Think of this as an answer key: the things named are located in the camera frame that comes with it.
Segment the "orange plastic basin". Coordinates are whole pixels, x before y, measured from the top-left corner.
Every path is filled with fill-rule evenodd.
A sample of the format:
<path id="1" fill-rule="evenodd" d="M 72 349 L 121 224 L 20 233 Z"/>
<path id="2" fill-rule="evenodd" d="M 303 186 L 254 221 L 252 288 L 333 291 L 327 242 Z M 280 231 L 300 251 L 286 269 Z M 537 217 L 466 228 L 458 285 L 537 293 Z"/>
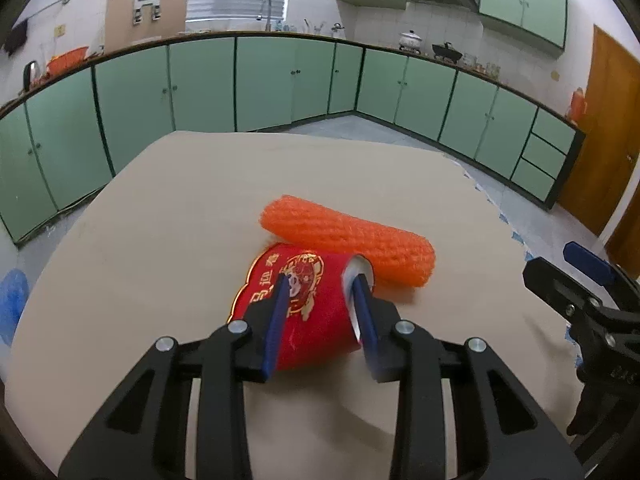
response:
<path id="1" fill-rule="evenodd" d="M 82 64 L 88 51 L 87 46 L 69 50 L 60 55 L 55 55 L 47 64 L 47 73 L 51 77 L 66 73 L 68 70 Z"/>

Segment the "black wok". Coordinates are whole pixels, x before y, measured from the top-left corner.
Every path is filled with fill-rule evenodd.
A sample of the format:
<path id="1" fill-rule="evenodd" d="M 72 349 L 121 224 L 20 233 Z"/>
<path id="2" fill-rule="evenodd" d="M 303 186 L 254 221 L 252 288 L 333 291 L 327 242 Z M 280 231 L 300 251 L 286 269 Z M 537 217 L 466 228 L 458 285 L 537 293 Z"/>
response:
<path id="1" fill-rule="evenodd" d="M 434 52 L 434 58 L 439 61 L 457 64 L 457 62 L 463 58 L 463 53 L 456 50 L 450 42 L 432 44 L 432 50 Z"/>

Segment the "dark towel on rail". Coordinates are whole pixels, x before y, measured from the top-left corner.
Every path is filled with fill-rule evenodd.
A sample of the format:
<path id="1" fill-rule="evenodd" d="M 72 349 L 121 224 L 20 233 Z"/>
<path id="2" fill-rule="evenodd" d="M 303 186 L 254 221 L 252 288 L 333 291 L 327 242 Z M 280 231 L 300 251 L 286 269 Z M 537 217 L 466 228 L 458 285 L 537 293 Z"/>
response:
<path id="1" fill-rule="evenodd" d="M 6 40 L 2 44 L 2 49 L 10 58 L 16 51 L 20 50 L 26 44 L 28 35 L 28 21 L 23 20 L 16 24 L 6 36 Z"/>

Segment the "white cooking pot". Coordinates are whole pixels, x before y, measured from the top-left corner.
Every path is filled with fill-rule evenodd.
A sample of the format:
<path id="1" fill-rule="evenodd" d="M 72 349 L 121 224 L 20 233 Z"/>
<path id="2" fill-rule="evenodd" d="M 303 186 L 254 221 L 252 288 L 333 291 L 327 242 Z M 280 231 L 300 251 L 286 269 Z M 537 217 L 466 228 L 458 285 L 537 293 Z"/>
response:
<path id="1" fill-rule="evenodd" d="M 398 38 L 398 48 L 401 51 L 420 55 L 423 50 L 423 39 L 413 30 L 401 32 Z"/>

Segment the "steel electric kettle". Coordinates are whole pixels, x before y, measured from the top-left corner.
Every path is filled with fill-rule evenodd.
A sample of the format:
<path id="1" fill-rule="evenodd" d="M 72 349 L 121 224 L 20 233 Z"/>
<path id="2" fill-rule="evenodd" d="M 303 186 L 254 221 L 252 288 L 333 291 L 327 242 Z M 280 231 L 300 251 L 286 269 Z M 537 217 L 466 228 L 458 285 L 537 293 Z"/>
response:
<path id="1" fill-rule="evenodd" d="M 36 60 L 29 61 L 23 68 L 23 91 L 32 90 L 32 87 L 41 77 L 41 68 Z"/>

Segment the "beige tablecloth with scalloped edge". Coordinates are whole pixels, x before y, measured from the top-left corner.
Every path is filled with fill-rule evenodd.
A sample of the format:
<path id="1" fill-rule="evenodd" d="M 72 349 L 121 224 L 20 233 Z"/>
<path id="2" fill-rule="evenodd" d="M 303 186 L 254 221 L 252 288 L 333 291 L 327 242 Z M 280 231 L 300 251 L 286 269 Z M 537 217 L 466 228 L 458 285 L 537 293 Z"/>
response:
<path id="1" fill-rule="evenodd" d="M 426 286 L 378 287 L 452 342 L 487 341 L 552 422 L 582 386 L 564 320 L 524 286 L 524 249 L 464 170 L 420 148 L 277 133 L 175 132 L 96 196 L 30 293 L 6 407 L 51 469 L 154 342 L 209 336 L 270 244 L 259 216 L 294 195 L 426 237 Z"/>

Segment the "red paper cup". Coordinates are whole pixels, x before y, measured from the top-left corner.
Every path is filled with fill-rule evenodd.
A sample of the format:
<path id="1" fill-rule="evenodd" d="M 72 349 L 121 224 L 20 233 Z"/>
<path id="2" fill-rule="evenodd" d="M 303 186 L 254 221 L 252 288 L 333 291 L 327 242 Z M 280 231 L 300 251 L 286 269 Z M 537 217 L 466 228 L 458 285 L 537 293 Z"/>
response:
<path id="1" fill-rule="evenodd" d="M 355 254 L 274 244 L 247 271 L 229 318 L 242 318 L 252 302 L 271 295 L 279 275 L 290 284 L 278 370 L 319 365 L 360 348 L 352 283 L 362 274 L 374 283 L 369 260 Z"/>

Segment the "orange thermos flask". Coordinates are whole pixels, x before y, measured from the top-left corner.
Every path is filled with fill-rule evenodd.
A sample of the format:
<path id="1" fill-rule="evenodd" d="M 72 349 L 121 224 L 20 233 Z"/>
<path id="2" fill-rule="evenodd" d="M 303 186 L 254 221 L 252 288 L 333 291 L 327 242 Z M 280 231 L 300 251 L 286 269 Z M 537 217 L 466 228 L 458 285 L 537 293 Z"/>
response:
<path id="1" fill-rule="evenodd" d="M 575 125 L 582 120 L 587 113 L 588 103 L 585 97 L 585 91 L 582 87 L 578 87 L 570 98 L 570 106 L 567 110 L 567 118 Z"/>

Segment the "orange foam fruit net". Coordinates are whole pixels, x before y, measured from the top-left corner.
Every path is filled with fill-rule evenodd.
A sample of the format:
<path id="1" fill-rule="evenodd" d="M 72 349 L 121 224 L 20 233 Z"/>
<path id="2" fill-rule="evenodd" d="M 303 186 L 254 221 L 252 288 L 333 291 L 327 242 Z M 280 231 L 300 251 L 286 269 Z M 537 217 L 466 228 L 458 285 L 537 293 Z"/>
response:
<path id="1" fill-rule="evenodd" d="M 283 195 L 262 210 L 263 229 L 300 248 L 366 258 L 376 278 L 398 287 L 422 287 L 436 252 L 416 233 L 360 219 L 302 198 Z"/>

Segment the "brown wooden door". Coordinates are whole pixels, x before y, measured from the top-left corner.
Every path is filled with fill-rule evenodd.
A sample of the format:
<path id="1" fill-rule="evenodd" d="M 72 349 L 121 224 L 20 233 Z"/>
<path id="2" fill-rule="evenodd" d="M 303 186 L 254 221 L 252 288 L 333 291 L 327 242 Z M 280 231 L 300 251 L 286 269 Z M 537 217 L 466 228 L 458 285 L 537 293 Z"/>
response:
<path id="1" fill-rule="evenodd" d="M 639 151 L 639 61 L 599 27 L 593 29 L 586 103 L 578 122 L 585 139 L 559 204 L 599 235 L 626 190 Z"/>
<path id="2" fill-rule="evenodd" d="M 633 280 L 640 273 L 640 186 L 605 244 L 608 260 L 620 266 Z"/>

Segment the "cardboard box on counter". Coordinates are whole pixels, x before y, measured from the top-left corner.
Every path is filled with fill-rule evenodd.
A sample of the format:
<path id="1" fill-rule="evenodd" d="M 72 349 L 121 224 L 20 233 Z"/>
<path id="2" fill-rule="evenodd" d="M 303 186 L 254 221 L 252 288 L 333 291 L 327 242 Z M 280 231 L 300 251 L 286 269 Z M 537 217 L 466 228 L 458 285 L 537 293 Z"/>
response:
<path id="1" fill-rule="evenodd" d="M 104 52 L 166 39 L 186 29 L 188 0 L 106 0 Z"/>

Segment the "green lower kitchen cabinets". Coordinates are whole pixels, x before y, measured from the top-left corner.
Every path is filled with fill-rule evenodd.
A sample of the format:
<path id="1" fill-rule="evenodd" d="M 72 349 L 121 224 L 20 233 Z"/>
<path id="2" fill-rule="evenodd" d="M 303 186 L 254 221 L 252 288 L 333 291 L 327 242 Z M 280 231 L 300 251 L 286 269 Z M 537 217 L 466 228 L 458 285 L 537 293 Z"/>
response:
<path id="1" fill-rule="evenodd" d="M 584 135 L 548 107 L 420 55 L 305 35 L 161 41 L 85 61 L 1 113 L 1 223 L 21 243 L 176 130 L 384 122 L 554 205 Z"/>

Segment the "chrome towel rail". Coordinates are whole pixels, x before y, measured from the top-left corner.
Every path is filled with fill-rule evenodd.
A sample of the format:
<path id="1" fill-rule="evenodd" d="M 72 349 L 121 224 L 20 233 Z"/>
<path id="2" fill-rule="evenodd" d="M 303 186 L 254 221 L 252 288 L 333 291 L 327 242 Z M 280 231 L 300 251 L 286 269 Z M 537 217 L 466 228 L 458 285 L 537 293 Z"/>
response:
<path id="1" fill-rule="evenodd" d="M 37 10 L 36 12 L 29 14 L 29 16 L 26 16 L 25 20 L 26 21 L 31 20 L 32 18 L 35 18 L 37 15 L 52 9 L 55 6 L 66 6 L 66 4 L 69 4 L 69 3 L 70 3 L 70 0 L 55 0 L 47 4 L 46 6 L 43 6 L 41 9 Z"/>

